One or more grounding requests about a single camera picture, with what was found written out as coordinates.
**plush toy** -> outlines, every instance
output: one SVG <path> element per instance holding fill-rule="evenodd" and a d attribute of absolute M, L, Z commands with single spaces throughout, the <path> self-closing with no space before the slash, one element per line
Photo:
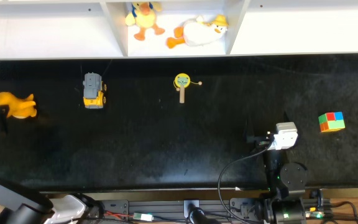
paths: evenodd
<path fill-rule="evenodd" d="M 228 25 L 224 15 L 218 15 L 211 23 L 204 22 L 204 18 L 198 16 L 195 20 L 186 21 L 182 27 L 175 28 L 176 39 L 169 37 L 167 45 L 172 49 L 184 43 L 190 47 L 209 44 L 223 37 Z"/>
<path fill-rule="evenodd" d="M 145 39 L 148 28 L 153 28 L 155 35 L 161 35 L 165 32 L 165 29 L 159 28 L 155 23 L 157 16 L 154 10 L 160 12 L 161 9 L 158 2 L 132 2 L 132 11 L 125 18 L 125 23 L 127 26 L 136 24 L 140 28 L 139 33 L 134 35 L 137 40 Z"/>
<path fill-rule="evenodd" d="M 35 117 L 37 110 L 34 108 L 35 101 L 34 95 L 31 94 L 26 99 L 18 99 L 12 93 L 2 92 L 0 93 L 0 106 L 8 105 L 9 112 L 7 118 L 13 116 L 15 118 L 24 119 L 29 116 Z"/>

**orange plush toy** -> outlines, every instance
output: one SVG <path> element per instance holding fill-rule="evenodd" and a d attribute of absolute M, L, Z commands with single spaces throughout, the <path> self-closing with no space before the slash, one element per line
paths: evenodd
<path fill-rule="evenodd" d="M 15 118 L 24 119 L 29 116 L 35 117 L 37 110 L 34 108 L 35 101 L 34 95 L 31 94 L 26 99 L 18 99 L 12 93 L 2 92 L 0 93 L 0 106 L 8 105 L 9 112 L 7 118 L 13 116 Z"/>

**colorful cube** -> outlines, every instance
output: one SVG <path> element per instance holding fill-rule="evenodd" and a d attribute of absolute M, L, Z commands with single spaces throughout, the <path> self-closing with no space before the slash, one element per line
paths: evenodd
<path fill-rule="evenodd" d="M 321 132 L 339 131 L 345 128 L 342 112 L 325 113 L 318 117 Z"/>

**black table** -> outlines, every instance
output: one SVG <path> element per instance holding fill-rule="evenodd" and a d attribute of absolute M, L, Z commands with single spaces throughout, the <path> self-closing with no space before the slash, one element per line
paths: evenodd
<path fill-rule="evenodd" d="M 83 105 L 85 73 L 103 75 L 108 105 Z M 179 104 L 178 73 L 194 82 Z M 308 187 L 358 187 L 358 54 L 0 62 L 0 91 L 33 93 L 38 116 L 9 118 L 0 177 L 39 190 L 213 188 L 246 156 L 251 117 L 273 131 L 284 112 L 299 138 L 287 151 Z M 320 133 L 318 116 L 342 111 L 346 129 Z M 262 158 L 229 169 L 223 186 L 264 189 Z"/>

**toy truck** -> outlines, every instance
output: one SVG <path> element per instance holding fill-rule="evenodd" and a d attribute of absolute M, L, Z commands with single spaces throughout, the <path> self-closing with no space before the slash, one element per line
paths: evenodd
<path fill-rule="evenodd" d="M 96 73 L 87 73 L 84 84 L 84 104 L 88 109 L 101 109 L 106 104 L 107 85 L 102 76 Z"/>

